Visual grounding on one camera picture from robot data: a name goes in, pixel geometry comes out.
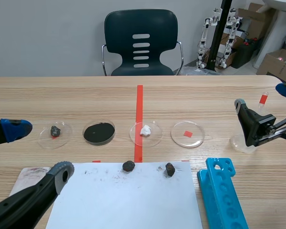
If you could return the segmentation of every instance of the white sink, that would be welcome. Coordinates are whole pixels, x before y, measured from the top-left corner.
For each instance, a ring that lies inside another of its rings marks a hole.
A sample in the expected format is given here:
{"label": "white sink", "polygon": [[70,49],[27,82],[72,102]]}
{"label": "white sink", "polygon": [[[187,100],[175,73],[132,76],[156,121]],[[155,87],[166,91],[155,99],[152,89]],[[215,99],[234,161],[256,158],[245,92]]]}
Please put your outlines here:
{"label": "white sink", "polygon": [[271,28],[269,35],[259,52],[253,66],[259,68],[267,53],[274,52],[282,48],[286,39],[286,0],[263,0],[267,7],[277,9],[277,19]]}
{"label": "white sink", "polygon": [[271,8],[286,11],[286,0],[263,0],[263,2]]}

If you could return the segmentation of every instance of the black pole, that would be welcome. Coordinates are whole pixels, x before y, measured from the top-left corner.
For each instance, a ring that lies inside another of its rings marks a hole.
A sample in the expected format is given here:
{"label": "black pole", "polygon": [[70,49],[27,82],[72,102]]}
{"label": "black pole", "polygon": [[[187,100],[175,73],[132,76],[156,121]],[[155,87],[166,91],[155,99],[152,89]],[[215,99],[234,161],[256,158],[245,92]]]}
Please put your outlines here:
{"label": "black pole", "polygon": [[219,23],[216,26],[212,46],[210,48],[210,55],[208,58],[208,63],[206,64],[206,69],[215,71],[215,63],[216,63],[216,57],[220,45],[220,41],[222,38],[222,35],[225,30],[225,24],[227,22],[228,14],[231,8],[232,0],[223,0],[221,3],[221,8],[223,9],[221,18]]}

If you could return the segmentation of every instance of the metal chair leg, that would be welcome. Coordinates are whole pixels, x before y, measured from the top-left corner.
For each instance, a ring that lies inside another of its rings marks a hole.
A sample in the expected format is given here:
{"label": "metal chair leg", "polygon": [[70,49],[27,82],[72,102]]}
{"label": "metal chair leg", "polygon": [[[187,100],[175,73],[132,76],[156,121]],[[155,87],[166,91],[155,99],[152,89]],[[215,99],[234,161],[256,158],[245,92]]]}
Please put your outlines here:
{"label": "metal chair leg", "polygon": [[106,44],[102,46],[102,64],[103,64],[103,71],[104,71],[105,76],[107,76],[106,69],[105,69],[105,59],[104,59],[104,47],[106,46],[107,46]]}
{"label": "metal chair leg", "polygon": [[178,74],[179,74],[179,72],[181,71],[181,69],[182,69],[182,67],[183,67],[183,62],[184,62],[182,44],[181,44],[181,42],[177,42],[177,43],[180,45],[180,52],[181,52],[181,66],[180,66],[180,68],[179,68],[179,70],[178,70],[178,72],[177,72],[177,74],[176,74],[176,75],[178,75]]}

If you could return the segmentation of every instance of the small red square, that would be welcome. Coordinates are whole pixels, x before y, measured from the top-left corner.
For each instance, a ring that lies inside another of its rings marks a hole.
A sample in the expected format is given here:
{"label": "small red square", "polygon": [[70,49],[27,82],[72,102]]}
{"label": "small red square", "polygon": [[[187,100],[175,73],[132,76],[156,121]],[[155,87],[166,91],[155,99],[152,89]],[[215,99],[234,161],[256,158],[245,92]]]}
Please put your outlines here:
{"label": "small red square", "polygon": [[190,131],[187,131],[187,130],[184,133],[184,136],[186,136],[186,137],[192,137],[192,135],[193,135],[193,133]]}

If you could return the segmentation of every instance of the gray wall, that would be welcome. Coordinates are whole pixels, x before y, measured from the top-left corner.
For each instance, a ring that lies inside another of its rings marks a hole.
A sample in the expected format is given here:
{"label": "gray wall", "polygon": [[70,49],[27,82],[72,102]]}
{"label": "gray wall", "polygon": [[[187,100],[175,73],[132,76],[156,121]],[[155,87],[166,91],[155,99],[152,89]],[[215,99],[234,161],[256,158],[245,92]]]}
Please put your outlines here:
{"label": "gray wall", "polygon": [[[0,0],[0,76],[103,75],[104,19],[124,9],[173,11],[187,64],[196,59],[204,18],[220,5],[220,0]],[[233,1],[236,8],[245,5]],[[122,62],[108,52],[105,59],[109,73]],[[161,61],[177,69],[178,47],[163,53]]]}

